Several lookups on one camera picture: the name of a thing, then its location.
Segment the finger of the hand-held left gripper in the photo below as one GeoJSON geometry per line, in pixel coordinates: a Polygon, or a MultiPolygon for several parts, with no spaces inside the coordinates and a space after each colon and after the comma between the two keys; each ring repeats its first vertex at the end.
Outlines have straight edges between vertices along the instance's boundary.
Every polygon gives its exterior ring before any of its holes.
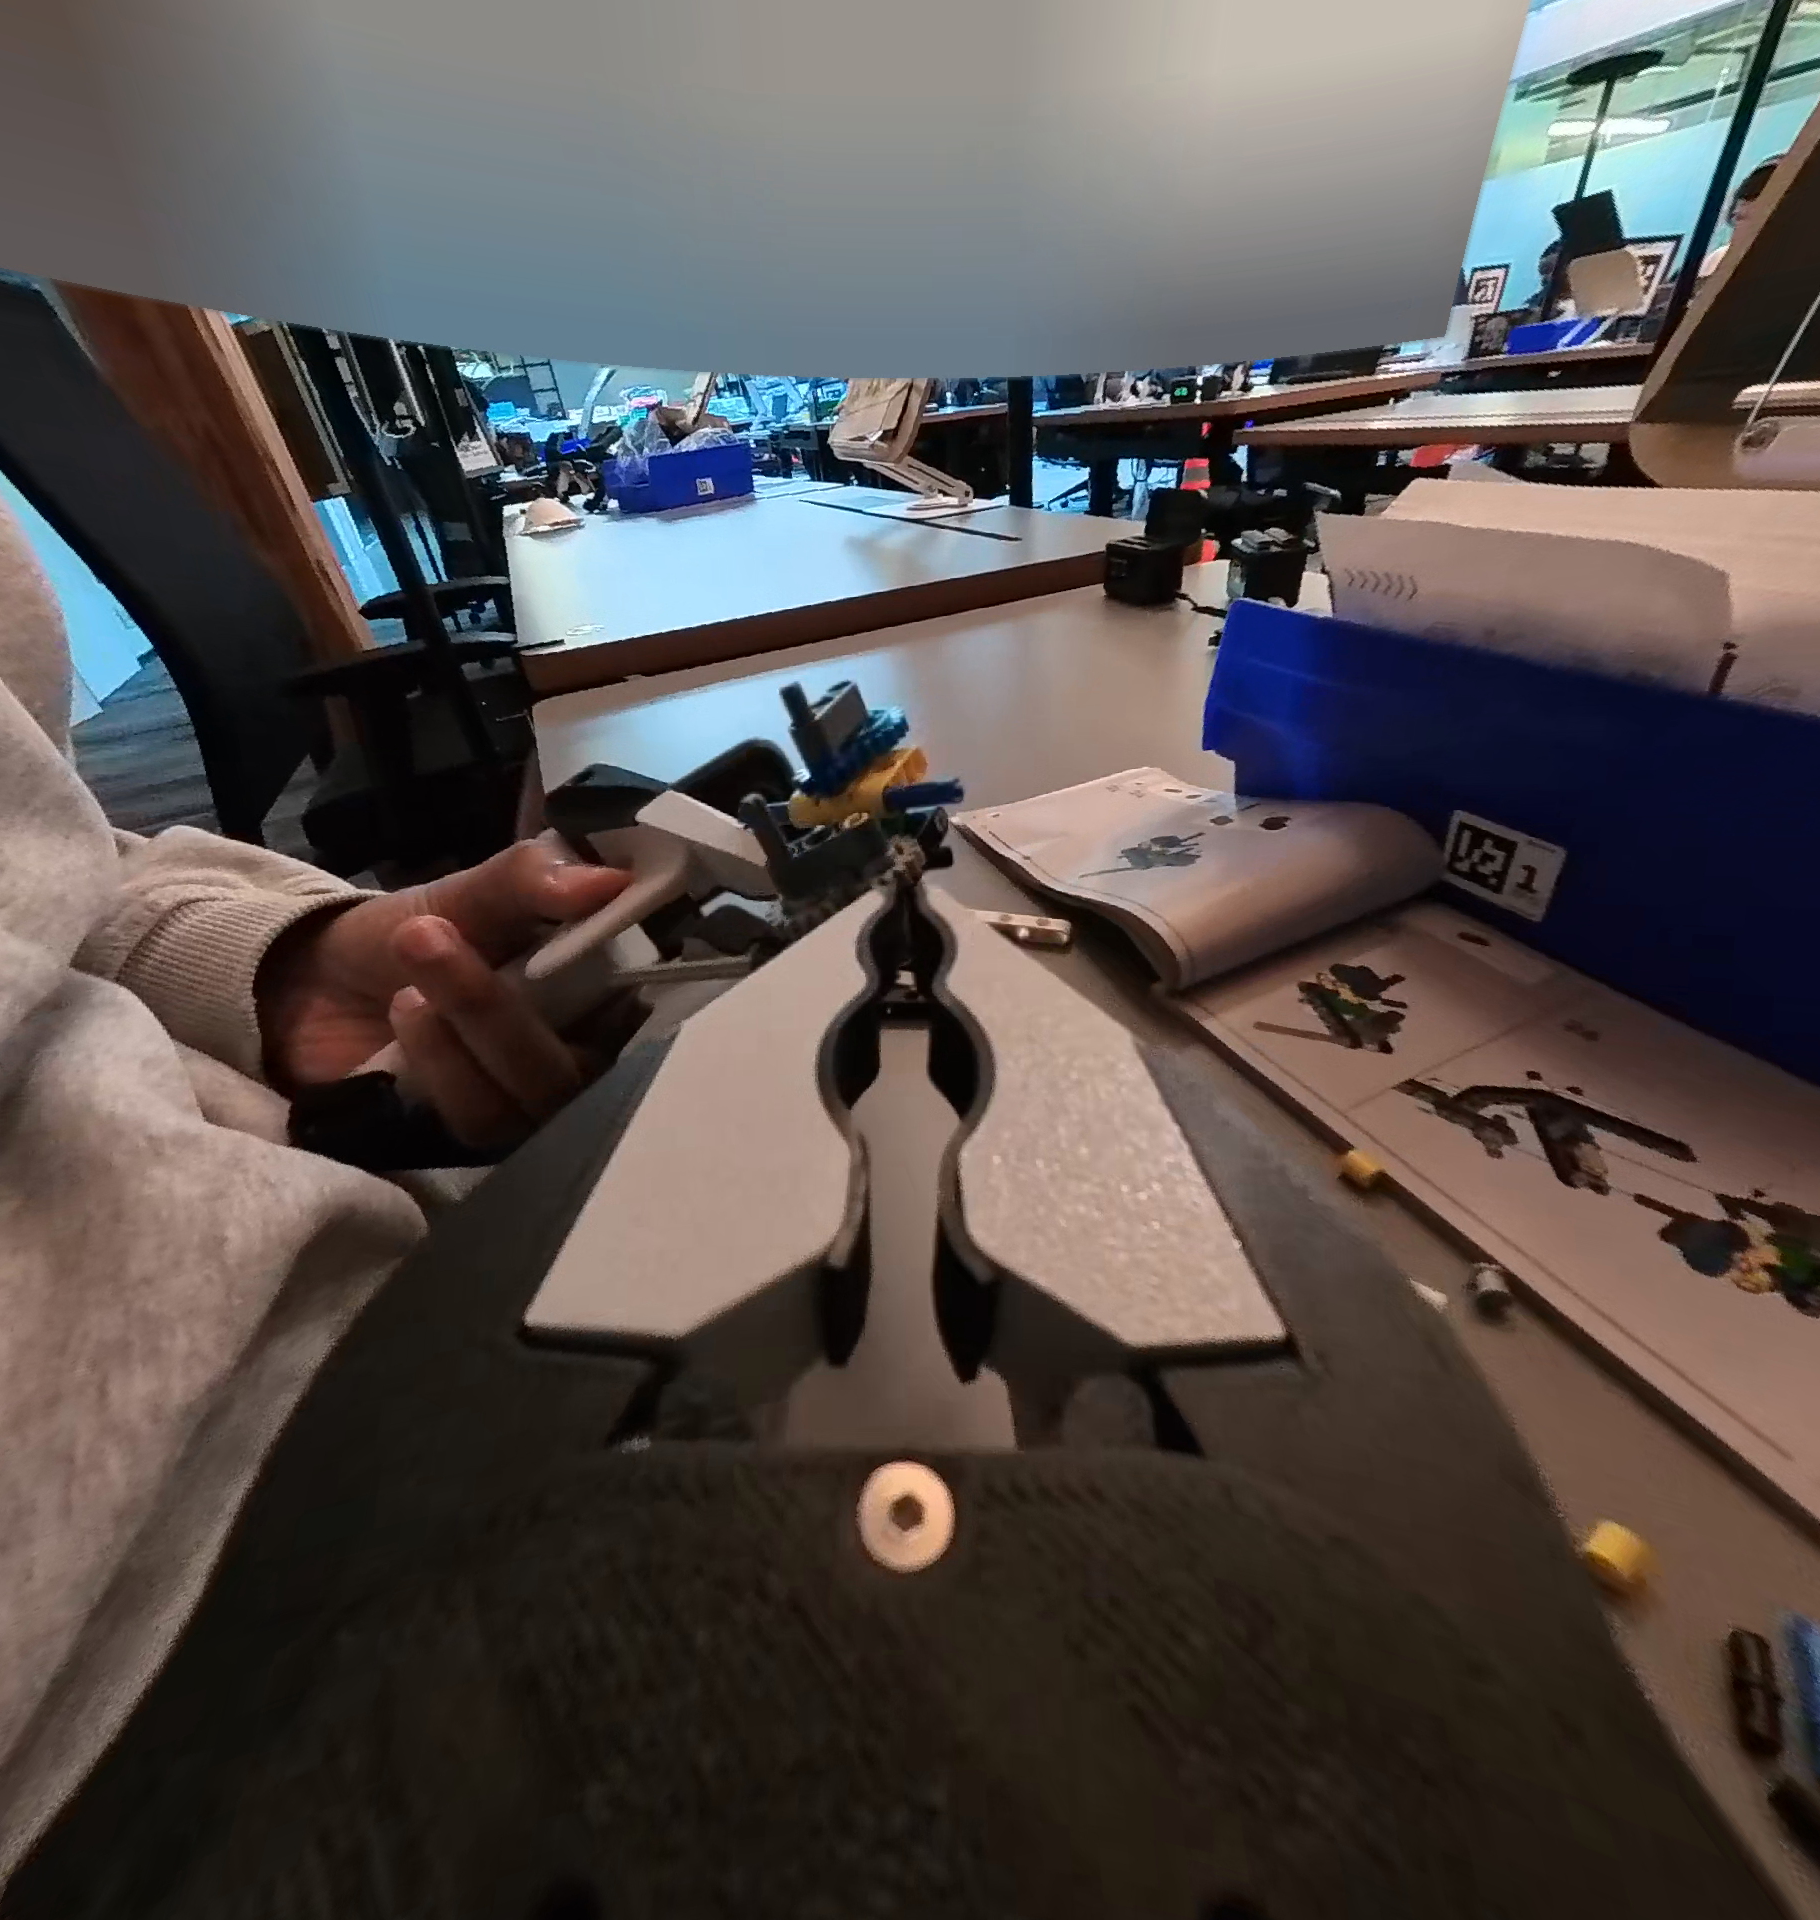
{"type": "Polygon", "coordinates": [[[708,899],[712,892],[778,897],[753,831],[704,800],[664,790],[638,809],[633,834],[632,897],[638,907],[708,899]]]}

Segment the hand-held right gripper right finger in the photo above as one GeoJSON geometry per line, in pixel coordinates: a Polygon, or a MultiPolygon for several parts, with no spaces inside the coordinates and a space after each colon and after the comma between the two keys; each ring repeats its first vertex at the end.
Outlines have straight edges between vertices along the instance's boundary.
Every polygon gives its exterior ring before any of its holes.
{"type": "Polygon", "coordinates": [[[993,1379],[1012,1448],[1049,1448],[1091,1383],[1286,1359],[1286,1315],[1133,1032],[966,907],[919,889],[939,1156],[931,1308],[993,1379]]]}

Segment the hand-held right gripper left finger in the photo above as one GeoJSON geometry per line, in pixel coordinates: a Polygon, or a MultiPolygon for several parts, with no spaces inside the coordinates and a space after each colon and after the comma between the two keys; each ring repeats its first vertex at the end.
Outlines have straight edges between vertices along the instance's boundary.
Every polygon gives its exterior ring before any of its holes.
{"type": "Polygon", "coordinates": [[[550,1256],[520,1331],[778,1401],[845,1366],[872,1290],[879,932],[864,892],[689,1014],[550,1256]]]}

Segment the multicoloured lego gear assembly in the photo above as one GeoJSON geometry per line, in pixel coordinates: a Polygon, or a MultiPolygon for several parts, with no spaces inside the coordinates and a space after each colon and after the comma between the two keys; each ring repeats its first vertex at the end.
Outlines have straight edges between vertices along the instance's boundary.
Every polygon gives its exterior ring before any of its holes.
{"type": "Polygon", "coordinates": [[[947,867],[947,828],[965,785],[936,776],[897,707],[876,707],[860,686],[810,693],[778,687],[796,768],[777,776],[777,746],[758,741],[762,772],[735,818],[762,854],[791,923],[824,920],[872,887],[919,882],[947,867]]]}

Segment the person's left forearm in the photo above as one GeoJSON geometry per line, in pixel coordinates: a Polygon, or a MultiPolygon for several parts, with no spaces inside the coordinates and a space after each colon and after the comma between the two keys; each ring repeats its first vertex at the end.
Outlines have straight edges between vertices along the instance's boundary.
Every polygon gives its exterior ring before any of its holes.
{"type": "Polygon", "coordinates": [[[59,972],[127,991],[170,1037],[201,1118],[287,1141],[256,975],[290,932],[372,892],[206,831],[0,831],[0,1044],[59,972]]]}

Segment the lego instruction booklet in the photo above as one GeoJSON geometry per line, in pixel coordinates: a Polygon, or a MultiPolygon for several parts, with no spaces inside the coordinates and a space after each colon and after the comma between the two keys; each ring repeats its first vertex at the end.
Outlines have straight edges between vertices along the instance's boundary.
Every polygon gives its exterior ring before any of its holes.
{"type": "Polygon", "coordinates": [[[1374,802],[1138,768],[953,820],[1820,1527],[1820,1090],[1428,899],[1374,802]]]}

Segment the person's left hand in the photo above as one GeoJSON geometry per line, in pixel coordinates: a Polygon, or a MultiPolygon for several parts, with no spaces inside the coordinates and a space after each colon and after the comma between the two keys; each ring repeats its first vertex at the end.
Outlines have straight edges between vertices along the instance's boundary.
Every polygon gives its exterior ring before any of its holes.
{"type": "Polygon", "coordinates": [[[282,1095],[336,1084],[394,1048],[458,1144],[515,1148],[613,1061],[638,1004],[605,1003],[561,1037],[500,972],[628,887],[628,872],[538,837],[299,920],[254,978],[267,1084],[282,1095]]]}

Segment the blue plastic storage bin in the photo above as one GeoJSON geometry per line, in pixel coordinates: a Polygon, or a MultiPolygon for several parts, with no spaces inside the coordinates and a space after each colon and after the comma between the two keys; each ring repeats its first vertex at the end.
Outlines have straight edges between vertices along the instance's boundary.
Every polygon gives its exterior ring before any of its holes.
{"type": "Polygon", "coordinates": [[[1820,717],[1236,601],[1202,746],[1411,818],[1455,907],[1820,1089],[1820,717]]]}
{"type": "Polygon", "coordinates": [[[753,496],[756,457],[745,439],[697,438],[664,451],[620,451],[600,465],[607,504],[624,516],[661,516],[753,496]]]}

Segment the black cube device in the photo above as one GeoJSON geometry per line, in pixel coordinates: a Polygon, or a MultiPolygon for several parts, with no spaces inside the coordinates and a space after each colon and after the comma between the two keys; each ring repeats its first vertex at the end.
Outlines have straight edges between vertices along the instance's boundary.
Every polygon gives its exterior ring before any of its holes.
{"type": "Polygon", "coordinates": [[[1297,607],[1314,552],[1314,537],[1279,527],[1246,529],[1222,550],[1226,590],[1237,601],[1297,607]]]}
{"type": "Polygon", "coordinates": [[[1202,550],[1202,539],[1114,539],[1104,550],[1104,595],[1126,607],[1189,601],[1184,568],[1202,561],[1202,550]]]}

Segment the black office chair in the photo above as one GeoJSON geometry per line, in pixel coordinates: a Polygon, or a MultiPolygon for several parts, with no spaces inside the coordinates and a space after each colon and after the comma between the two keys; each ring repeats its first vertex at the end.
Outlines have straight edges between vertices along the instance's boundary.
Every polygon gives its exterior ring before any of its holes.
{"type": "Polygon", "coordinates": [[[47,296],[0,277],[0,473],[136,617],[189,710],[217,828],[263,842],[323,754],[302,834],[331,872],[476,863],[511,842],[519,761],[489,725],[483,637],[411,637],[323,666],[298,606],[190,473],[111,394],[47,296]]]}

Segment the grey zip hoodie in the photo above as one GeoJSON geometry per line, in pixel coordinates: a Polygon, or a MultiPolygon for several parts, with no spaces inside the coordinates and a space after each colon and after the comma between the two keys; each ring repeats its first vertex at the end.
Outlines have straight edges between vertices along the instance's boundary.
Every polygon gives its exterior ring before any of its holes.
{"type": "MultiPolygon", "coordinates": [[[[68,704],[59,606],[0,500],[0,831],[111,831],[68,704]]],[[[411,1190],[206,1122],[109,981],[61,968],[0,1044],[0,1893],[421,1230],[411,1190]]]]}

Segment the wooden shelf board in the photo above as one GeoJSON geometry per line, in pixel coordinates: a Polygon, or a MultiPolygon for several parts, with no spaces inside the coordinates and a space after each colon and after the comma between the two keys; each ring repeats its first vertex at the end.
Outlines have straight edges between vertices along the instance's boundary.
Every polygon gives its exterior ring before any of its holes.
{"type": "Polygon", "coordinates": [[[1628,425],[1666,490],[1820,492],[1820,103],[1675,332],[1628,425]]]}

